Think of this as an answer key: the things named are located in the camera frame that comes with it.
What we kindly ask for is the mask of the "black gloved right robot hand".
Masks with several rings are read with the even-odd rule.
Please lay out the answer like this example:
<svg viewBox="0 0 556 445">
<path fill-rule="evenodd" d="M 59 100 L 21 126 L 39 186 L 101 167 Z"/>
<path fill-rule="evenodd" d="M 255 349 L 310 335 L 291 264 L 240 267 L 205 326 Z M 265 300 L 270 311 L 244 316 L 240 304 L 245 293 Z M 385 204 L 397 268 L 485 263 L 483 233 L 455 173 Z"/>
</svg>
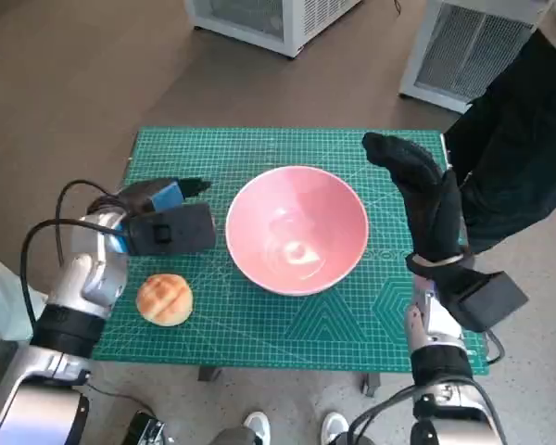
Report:
<svg viewBox="0 0 556 445">
<path fill-rule="evenodd" d="M 402 195 L 413 254 L 432 264 L 458 261 L 461 195 L 452 169 L 441 170 L 429 152 L 393 135 L 366 133 L 367 160 L 389 172 Z"/>
</svg>

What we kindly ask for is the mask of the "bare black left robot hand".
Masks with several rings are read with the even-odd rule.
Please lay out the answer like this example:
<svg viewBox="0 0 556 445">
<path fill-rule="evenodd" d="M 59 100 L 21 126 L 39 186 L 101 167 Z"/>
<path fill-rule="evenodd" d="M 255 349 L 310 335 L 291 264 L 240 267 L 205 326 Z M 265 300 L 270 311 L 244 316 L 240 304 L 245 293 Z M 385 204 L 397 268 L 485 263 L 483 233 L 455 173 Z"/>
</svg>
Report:
<svg viewBox="0 0 556 445">
<path fill-rule="evenodd" d="M 143 214 L 182 206 L 187 198 L 197 197 L 211 185 L 211 181 L 199 177 L 164 177 L 130 184 L 116 196 L 129 213 Z"/>
</svg>

